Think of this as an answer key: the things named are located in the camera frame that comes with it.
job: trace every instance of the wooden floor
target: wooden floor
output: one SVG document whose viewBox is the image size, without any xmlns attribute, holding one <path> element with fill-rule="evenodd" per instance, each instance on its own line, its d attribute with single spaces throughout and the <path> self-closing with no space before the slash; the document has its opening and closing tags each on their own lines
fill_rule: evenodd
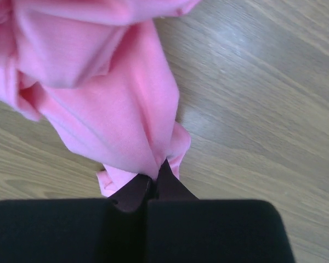
<svg viewBox="0 0 329 263">
<path fill-rule="evenodd" d="M 329 262 L 329 0 L 206 0 L 156 24 L 192 135 L 182 182 L 272 202 L 298 262 Z M 0 103 L 0 199 L 99 197 L 99 168 Z"/>
</svg>

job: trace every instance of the pink fabric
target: pink fabric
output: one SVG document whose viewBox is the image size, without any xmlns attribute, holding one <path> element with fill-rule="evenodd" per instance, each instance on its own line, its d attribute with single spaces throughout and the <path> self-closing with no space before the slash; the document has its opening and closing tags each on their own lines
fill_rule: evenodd
<svg viewBox="0 0 329 263">
<path fill-rule="evenodd" d="M 0 0 L 0 100 L 44 115 L 67 148 L 104 164 L 109 196 L 168 158 L 176 176 L 190 137 L 151 18 L 199 0 Z"/>
</svg>

